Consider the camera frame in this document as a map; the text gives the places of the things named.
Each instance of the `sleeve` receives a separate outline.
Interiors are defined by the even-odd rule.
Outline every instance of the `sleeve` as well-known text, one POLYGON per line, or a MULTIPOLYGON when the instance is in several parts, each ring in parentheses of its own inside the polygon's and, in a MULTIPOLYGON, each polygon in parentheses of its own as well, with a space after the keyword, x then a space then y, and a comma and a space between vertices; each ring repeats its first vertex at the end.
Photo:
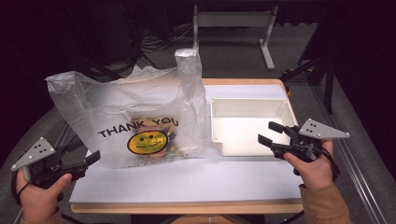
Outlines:
POLYGON ((347 205, 334 183, 322 189, 307 189, 301 185, 300 192, 307 223, 352 223, 347 205))
POLYGON ((39 222, 30 222, 26 220, 21 220, 21 224, 61 224, 62 223, 62 213, 61 209, 57 208, 57 211, 52 217, 39 222))

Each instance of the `hand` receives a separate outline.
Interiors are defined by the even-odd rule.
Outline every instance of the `hand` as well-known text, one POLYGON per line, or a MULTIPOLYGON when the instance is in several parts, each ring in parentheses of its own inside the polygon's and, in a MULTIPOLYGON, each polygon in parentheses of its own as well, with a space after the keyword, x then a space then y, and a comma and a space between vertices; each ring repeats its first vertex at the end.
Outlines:
MULTIPOLYGON (((322 147, 332 155, 332 140, 323 140, 322 147)), ((332 184, 332 166, 326 157, 320 156, 312 162, 301 161, 291 153, 285 153, 283 158, 288 161, 301 175, 308 189, 321 189, 332 184)))
MULTIPOLYGON (((34 185, 27 186, 20 194, 25 221, 42 221, 56 213, 58 195, 69 185, 72 176, 63 175, 49 189, 41 189, 34 185)), ((27 184, 23 170, 18 171, 17 192, 27 184)))

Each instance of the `metal stand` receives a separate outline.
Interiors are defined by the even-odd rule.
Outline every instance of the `metal stand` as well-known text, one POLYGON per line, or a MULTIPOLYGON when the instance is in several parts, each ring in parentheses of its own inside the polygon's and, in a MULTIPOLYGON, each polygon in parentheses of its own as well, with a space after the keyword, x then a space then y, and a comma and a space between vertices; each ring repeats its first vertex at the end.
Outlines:
POLYGON ((259 12, 208 12, 198 11, 198 6, 194 6, 193 31, 194 43, 193 48, 198 49, 198 27, 265 27, 265 37, 259 40, 262 55, 268 70, 274 70, 274 62, 268 50, 268 42, 276 18, 277 7, 271 11, 259 12))

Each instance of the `metal frame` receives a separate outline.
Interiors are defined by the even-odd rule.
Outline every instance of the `metal frame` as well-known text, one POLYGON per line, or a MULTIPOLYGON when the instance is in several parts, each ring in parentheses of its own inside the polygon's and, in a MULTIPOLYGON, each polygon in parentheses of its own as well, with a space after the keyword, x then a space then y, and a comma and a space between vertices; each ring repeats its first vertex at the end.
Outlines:
POLYGON ((200 12, 198 11, 198 6, 194 6, 194 42, 192 47, 195 49, 199 48, 199 27, 264 27, 266 29, 265 37, 264 39, 259 39, 259 44, 268 70, 274 70, 275 66, 268 50, 268 42, 274 27, 276 13, 277 7, 273 7, 271 11, 258 12, 200 12))
MULTIPOLYGON (((312 92, 314 93, 314 97, 317 99, 318 105, 320 105, 321 110, 329 122, 329 125, 334 127, 335 129, 339 129, 339 125, 335 118, 331 116, 327 112, 326 105, 322 103, 321 99, 323 98, 323 93, 319 89, 319 87, 312 87, 312 92)), ((346 165, 346 168, 349 172, 349 175, 355 184, 356 190, 361 196, 361 201, 366 207, 367 213, 372 221, 372 223, 378 224, 387 224, 388 222, 385 220, 384 215, 381 212, 381 208, 375 200, 375 197, 368 186, 367 180, 364 177, 359 165, 356 163, 353 158, 352 152, 347 145, 347 141, 345 139, 337 139, 334 143, 340 148, 340 155, 346 165)))

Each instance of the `white plastic bag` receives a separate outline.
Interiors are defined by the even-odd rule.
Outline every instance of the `white plastic bag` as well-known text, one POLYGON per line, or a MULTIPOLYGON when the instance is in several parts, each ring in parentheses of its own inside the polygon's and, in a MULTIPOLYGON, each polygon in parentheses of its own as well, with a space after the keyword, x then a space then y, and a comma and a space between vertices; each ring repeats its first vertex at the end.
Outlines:
POLYGON ((137 66, 100 83, 78 72, 47 77, 49 94, 100 162, 129 168, 202 158, 209 144, 202 66, 196 49, 176 51, 177 67, 137 66))

